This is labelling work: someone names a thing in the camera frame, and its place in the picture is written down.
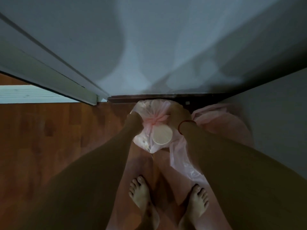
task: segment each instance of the red bracelet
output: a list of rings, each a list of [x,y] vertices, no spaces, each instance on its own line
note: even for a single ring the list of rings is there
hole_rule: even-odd
[[[192,122],[192,123],[195,123],[195,124],[197,124],[195,121],[193,121],[193,120],[183,120],[181,123],[179,123],[179,125],[178,125],[178,132],[180,133],[180,135],[182,135],[182,133],[180,132],[180,130],[179,130],[179,128],[180,128],[180,125],[182,124],[182,123],[184,123],[184,122]]]

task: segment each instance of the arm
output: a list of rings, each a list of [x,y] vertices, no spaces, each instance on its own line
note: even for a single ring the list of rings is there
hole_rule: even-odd
[[[170,125],[191,119],[172,106]],[[250,147],[211,134],[195,123],[180,126],[189,156],[198,162],[233,230],[307,229],[307,181]]]
[[[105,229],[133,138],[143,129],[138,113],[94,151],[55,176],[17,229]]]

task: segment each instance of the hand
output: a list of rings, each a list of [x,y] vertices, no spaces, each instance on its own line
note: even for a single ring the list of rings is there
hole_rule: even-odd
[[[143,127],[143,119],[139,115],[139,113],[133,111],[129,115],[127,115],[124,128],[133,130],[135,135],[140,134],[144,127]]]
[[[184,109],[180,104],[170,106],[168,113],[168,125],[178,129],[179,124],[184,120],[192,120],[191,114],[187,109]]]

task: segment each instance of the leg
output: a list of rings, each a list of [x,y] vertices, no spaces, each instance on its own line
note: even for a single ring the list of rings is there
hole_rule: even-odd
[[[195,185],[192,188],[187,210],[179,222],[179,230],[195,229],[197,219],[206,211],[208,205],[206,190]]]
[[[142,176],[133,179],[130,183],[129,196],[138,206],[142,213],[142,222],[137,230],[156,230],[159,225],[159,215],[150,199],[148,186]]]

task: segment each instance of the foot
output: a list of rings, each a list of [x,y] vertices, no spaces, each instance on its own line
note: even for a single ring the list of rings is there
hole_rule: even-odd
[[[138,206],[142,213],[142,221],[150,220],[153,229],[158,228],[160,218],[155,206],[152,204],[149,188],[142,176],[134,178],[130,183],[129,196],[134,203]]]
[[[183,229],[182,226],[185,221],[189,221],[195,226],[197,219],[206,211],[208,205],[207,191],[199,185],[195,185],[190,195],[187,210],[179,222],[179,228]]]

